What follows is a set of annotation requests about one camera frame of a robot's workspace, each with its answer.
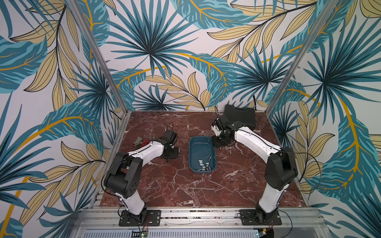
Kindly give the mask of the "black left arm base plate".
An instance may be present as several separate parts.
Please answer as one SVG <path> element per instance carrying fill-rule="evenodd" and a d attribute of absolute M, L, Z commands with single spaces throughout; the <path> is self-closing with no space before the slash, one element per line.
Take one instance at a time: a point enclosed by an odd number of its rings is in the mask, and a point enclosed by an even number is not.
<path fill-rule="evenodd" d="M 119 221 L 119 227 L 158 227 L 161 221 L 161 210 L 143 210 L 141 214 L 134 215 L 127 210 L 123 210 Z"/>

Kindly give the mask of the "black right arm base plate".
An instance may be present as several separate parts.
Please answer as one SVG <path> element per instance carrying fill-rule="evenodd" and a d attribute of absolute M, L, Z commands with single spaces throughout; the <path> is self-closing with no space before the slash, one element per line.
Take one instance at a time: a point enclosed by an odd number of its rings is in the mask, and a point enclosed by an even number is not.
<path fill-rule="evenodd" d="M 239 215 L 243 226 L 279 226 L 282 221 L 278 210 L 265 213 L 261 209 L 241 209 Z"/>

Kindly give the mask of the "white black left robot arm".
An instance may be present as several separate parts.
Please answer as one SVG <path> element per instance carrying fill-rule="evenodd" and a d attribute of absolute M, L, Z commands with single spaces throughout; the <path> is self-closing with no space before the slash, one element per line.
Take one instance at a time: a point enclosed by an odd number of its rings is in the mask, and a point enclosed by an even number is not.
<path fill-rule="evenodd" d="M 103 186 L 114 193 L 133 216 L 145 216 L 146 203 L 140 197 L 138 187 L 143 167 L 159 157 L 175 160 L 179 156 L 176 139 L 157 138 L 146 146 L 131 152 L 119 152 L 105 174 Z"/>

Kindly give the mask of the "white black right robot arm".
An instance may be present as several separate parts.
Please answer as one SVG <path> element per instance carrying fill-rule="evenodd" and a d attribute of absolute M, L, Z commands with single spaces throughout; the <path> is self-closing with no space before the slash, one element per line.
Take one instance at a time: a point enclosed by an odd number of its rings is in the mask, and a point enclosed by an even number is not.
<path fill-rule="evenodd" d="M 212 137 L 215 147 L 237 142 L 255 152 L 266 163 L 267 184 L 256 205 L 256 211 L 263 217 L 273 215 L 278 209 L 281 197 L 298 176 L 293 149 L 267 141 L 239 121 L 223 123 L 222 118 L 217 118 L 211 129 L 215 134 Z"/>

